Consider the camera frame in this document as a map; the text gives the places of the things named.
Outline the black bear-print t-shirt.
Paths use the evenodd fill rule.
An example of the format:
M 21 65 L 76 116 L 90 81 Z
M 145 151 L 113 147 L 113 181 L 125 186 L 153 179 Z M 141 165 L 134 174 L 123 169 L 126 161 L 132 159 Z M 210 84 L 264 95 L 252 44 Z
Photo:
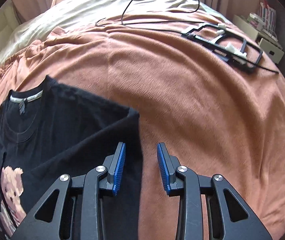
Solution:
M 126 145 L 120 190 L 104 201 L 107 239 L 137 239 L 142 178 L 139 113 L 47 76 L 0 105 L 0 236 L 9 239 L 61 175 L 86 174 Z

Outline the orange-brown bed blanket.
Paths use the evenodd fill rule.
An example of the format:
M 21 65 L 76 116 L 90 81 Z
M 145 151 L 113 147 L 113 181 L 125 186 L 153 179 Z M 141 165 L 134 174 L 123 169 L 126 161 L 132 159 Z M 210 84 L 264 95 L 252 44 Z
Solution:
M 142 178 L 137 239 L 174 239 L 178 200 L 166 196 L 157 144 L 204 176 L 222 174 L 273 239 L 285 234 L 285 78 L 262 55 L 248 74 L 181 36 L 203 12 L 120 16 L 65 30 L 0 65 L 0 105 L 49 76 L 139 113 Z

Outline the cream bed sheet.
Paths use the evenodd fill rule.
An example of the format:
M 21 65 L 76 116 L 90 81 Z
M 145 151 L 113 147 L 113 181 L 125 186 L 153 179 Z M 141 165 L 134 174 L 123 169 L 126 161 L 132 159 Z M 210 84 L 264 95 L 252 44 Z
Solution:
M 55 27 L 65 30 L 127 14 L 174 9 L 203 10 L 196 0 L 64 0 L 39 16 L 16 27 L 0 51 L 0 65 L 35 40 L 45 40 Z

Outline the white bedside drawer cabinet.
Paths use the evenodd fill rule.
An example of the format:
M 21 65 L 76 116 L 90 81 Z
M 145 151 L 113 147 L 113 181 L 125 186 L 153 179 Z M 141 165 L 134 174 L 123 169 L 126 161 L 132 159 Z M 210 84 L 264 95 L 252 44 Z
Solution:
M 257 30 L 241 16 L 234 15 L 232 22 L 247 36 L 254 40 L 275 64 L 279 64 L 285 52 L 278 42 L 268 36 L 264 31 Z

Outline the white power strip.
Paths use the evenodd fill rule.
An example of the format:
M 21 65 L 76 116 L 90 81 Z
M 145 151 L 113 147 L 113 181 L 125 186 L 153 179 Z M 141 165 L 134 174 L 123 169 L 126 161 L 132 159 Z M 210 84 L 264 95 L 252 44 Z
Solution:
M 264 33 L 265 35 L 267 35 L 268 37 L 270 37 L 272 40 L 274 40 L 275 42 L 278 42 L 278 38 L 277 35 L 272 31 L 271 33 L 267 30 L 267 29 L 262 29 L 261 30 L 262 33 Z

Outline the striped gift bag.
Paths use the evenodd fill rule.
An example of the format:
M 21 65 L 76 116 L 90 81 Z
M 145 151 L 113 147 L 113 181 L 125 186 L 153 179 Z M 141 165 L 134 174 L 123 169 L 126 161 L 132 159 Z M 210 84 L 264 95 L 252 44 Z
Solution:
M 276 28 L 276 10 L 269 6 L 267 0 L 259 0 L 258 16 L 264 22 L 264 29 L 270 33 L 275 33 Z

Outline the black rectangular frame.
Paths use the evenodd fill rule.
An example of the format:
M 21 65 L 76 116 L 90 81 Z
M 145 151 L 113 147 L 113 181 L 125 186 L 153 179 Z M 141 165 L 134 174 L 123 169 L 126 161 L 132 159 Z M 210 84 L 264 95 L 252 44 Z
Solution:
M 215 30 L 216 36 L 210 40 L 201 37 L 198 33 L 203 29 Z M 263 68 L 260 65 L 263 51 L 258 46 L 247 41 L 247 39 L 228 30 L 225 24 L 204 22 L 196 27 L 188 27 L 182 32 L 181 36 L 202 45 L 222 61 L 234 64 L 236 68 L 246 73 L 251 74 L 255 69 Z M 247 48 L 251 48 L 257 52 L 255 61 L 248 59 Z

